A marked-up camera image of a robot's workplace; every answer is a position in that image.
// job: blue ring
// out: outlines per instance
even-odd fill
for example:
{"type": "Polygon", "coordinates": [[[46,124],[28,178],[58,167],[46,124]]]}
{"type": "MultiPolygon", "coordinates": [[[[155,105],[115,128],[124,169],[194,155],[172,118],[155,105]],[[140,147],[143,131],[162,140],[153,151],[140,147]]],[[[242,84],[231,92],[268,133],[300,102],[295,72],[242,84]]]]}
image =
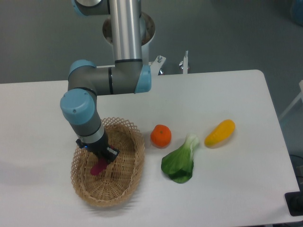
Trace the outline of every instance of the blue ring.
{"type": "Polygon", "coordinates": [[[87,17],[86,15],[84,15],[78,8],[77,4],[75,3],[75,0],[71,0],[71,4],[72,4],[72,7],[74,8],[75,12],[81,16],[81,17],[87,17]]]}

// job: woven basket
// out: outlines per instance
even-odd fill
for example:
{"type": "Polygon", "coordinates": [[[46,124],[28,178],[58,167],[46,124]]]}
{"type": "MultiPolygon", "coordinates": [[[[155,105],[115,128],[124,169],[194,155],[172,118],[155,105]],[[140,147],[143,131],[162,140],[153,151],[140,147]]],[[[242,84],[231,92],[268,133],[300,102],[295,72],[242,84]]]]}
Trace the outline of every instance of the woven basket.
{"type": "Polygon", "coordinates": [[[97,157],[85,148],[76,148],[71,164],[71,182],[76,193],[93,206],[109,207],[122,203],[136,190],[144,163],[144,139],[137,126],[120,118],[102,120],[108,143],[120,154],[97,176],[90,169],[97,157]]]}

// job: gray floor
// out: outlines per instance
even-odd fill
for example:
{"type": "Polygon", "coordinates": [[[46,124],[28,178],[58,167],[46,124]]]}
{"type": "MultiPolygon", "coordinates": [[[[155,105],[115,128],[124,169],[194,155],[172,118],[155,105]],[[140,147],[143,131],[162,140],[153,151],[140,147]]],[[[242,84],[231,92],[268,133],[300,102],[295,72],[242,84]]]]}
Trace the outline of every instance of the gray floor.
{"type": "MultiPolygon", "coordinates": [[[[150,60],[167,57],[165,73],[176,74],[189,50],[192,73],[261,70],[279,115],[303,79],[303,27],[290,19],[290,6],[291,0],[142,0],[156,25],[150,60]]],[[[69,0],[0,0],[0,83],[65,80],[78,59],[113,64],[102,35],[106,17],[79,17],[69,0]]],[[[303,107],[282,129],[289,152],[302,155],[303,107]]]]}

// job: green leafy vegetable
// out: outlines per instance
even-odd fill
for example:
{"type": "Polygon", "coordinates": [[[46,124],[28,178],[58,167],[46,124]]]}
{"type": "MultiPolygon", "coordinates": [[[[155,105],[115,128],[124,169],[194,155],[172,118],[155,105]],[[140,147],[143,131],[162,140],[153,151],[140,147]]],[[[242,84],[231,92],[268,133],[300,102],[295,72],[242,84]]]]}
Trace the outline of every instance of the green leafy vegetable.
{"type": "Polygon", "coordinates": [[[161,169],[171,180],[185,183],[193,176],[194,149],[199,139],[193,133],[187,134],[184,144],[162,158],[161,169]]]}

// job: plastic vegetable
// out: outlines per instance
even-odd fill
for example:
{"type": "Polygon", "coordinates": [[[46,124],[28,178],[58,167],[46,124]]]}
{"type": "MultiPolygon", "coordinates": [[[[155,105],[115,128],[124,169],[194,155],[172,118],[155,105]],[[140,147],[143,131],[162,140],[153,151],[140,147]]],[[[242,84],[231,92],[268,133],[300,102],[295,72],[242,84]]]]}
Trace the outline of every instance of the plastic vegetable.
{"type": "Polygon", "coordinates": [[[206,138],[204,144],[212,147],[217,143],[227,139],[235,130],[236,125],[232,120],[222,121],[206,138]]]}
{"type": "Polygon", "coordinates": [[[198,146],[197,135],[189,133],[184,144],[162,158],[161,169],[171,180],[185,183],[193,175],[194,149],[198,146]]]}
{"type": "Polygon", "coordinates": [[[151,141],[158,147],[167,146],[171,140],[171,132],[165,125],[158,124],[151,132],[151,141]]]}

